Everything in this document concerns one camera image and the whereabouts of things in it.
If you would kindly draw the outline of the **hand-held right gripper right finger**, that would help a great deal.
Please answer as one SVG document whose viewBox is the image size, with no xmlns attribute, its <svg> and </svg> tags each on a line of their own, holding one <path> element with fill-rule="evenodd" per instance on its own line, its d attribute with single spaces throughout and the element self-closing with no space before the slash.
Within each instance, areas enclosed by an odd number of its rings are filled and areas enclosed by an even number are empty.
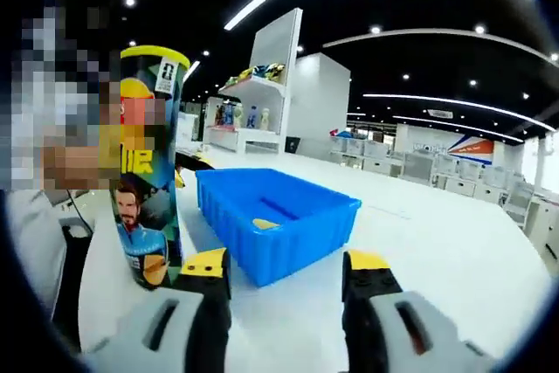
<svg viewBox="0 0 559 373">
<path fill-rule="evenodd" d="M 378 255 L 347 250 L 342 329 L 350 372 L 490 372 L 494 359 L 459 339 L 454 322 L 421 294 L 404 291 Z"/>
</svg>

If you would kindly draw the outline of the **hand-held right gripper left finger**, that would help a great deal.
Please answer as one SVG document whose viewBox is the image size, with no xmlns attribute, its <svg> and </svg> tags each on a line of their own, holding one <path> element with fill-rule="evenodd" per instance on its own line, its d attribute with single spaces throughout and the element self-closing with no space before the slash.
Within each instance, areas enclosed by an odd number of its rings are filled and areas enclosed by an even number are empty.
<svg viewBox="0 0 559 373">
<path fill-rule="evenodd" d="M 92 372 L 225 371 L 230 265 L 224 247 L 190 256 L 175 289 L 150 292 L 82 362 Z"/>
</svg>

